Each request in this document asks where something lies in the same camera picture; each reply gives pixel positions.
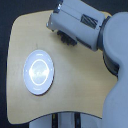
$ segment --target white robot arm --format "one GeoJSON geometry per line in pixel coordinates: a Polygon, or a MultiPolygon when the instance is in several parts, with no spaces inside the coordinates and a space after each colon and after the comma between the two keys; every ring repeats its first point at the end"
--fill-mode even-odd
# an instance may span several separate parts
{"type": "Polygon", "coordinates": [[[118,81],[106,97],[98,128],[128,128],[128,13],[105,19],[82,1],[60,0],[47,27],[59,30],[63,42],[103,51],[105,65],[118,81]]]}

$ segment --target beige board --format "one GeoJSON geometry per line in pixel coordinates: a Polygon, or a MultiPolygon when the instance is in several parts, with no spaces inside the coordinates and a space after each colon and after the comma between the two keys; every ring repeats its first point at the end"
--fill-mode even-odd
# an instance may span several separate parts
{"type": "Polygon", "coordinates": [[[63,44],[56,32],[46,28],[50,13],[24,15],[13,24],[7,62],[7,114],[12,124],[62,111],[102,117],[105,97],[117,81],[105,67],[101,51],[80,43],[63,44]],[[31,94],[23,80],[25,61],[37,49],[46,51],[55,67],[53,84],[41,96],[31,94]]]}

